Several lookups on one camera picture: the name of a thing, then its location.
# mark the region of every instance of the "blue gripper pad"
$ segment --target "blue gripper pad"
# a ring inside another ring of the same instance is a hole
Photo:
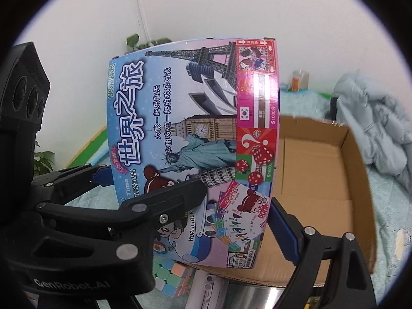
[[[267,224],[278,242],[285,259],[297,266],[300,261],[300,253],[303,245],[303,236],[300,233],[303,227],[294,216],[285,212],[277,200],[274,200],[275,199],[272,198]],[[293,220],[290,221],[295,224],[289,225],[286,218],[288,218],[288,220],[293,218]]]
[[[102,187],[113,185],[113,174],[110,166],[102,166],[92,176],[92,181]]]

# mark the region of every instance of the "box flap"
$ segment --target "box flap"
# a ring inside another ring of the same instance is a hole
[[[280,116],[279,138],[312,140],[341,146],[349,128],[331,121],[316,121],[306,117]]]
[[[376,228],[369,180],[358,145],[351,131],[342,145],[343,160],[353,201],[353,227],[370,273],[376,262]]]

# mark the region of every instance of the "plant leaf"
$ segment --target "plant leaf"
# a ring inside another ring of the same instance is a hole
[[[148,43],[146,44],[141,44],[139,46],[136,47],[137,50],[143,50],[144,48],[149,48],[150,45]]]
[[[43,165],[46,165],[48,169],[50,169],[50,172],[53,172],[53,166],[50,164],[50,162],[46,158],[40,158],[40,163]]]
[[[126,38],[127,46],[134,47],[139,42],[139,35],[134,34]]]
[[[34,157],[46,158],[48,161],[54,163],[54,152],[51,151],[35,152]]]
[[[127,46],[125,54],[131,53],[131,52],[134,52],[134,51],[135,51],[135,48]]]
[[[39,173],[39,175],[50,173],[50,170],[46,166],[44,166],[40,161],[34,160],[34,164],[38,168],[37,173]]]
[[[156,39],[156,44],[155,45],[161,45],[161,44],[166,44],[166,43],[171,43],[171,42],[172,41],[169,38],[160,38],[160,39]]]

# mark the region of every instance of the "white wall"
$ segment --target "white wall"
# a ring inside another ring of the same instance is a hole
[[[126,51],[126,37],[142,35],[137,0],[52,0],[25,29],[50,80],[37,141],[68,161],[106,125],[109,60]]]
[[[310,73],[310,88],[331,92],[345,72],[382,83],[412,115],[412,82],[392,39],[359,0],[139,0],[151,39],[275,37],[280,78]]]
[[[347,71],[374,76],[412,116],[412,82],[397,48],[358,0],[52,0],[19,43],[33,41],[51,82],[37,140],[67,162],[106,124],[109,60],[125,38],[275,37],[280,77],[310,72],[331,92]]]

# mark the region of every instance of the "green plant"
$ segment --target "green plant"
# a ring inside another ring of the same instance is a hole
[[[53,172],[54,153],[51,151],[35,152],[34,153],[34,176]]]
[[[133,34],[130,37],[126,38],[126,45],[127,45],[127,52],[126,53],[131,53],[133,51],[139,51],[143,50],[144,48],[150,48],[152,46],[160,45],[160,44],[166,44],[172,42],[169,38],[160,38],[156,39],[147,43],[142,43],[138,45],[139,42],[139,35],[138,34]]]

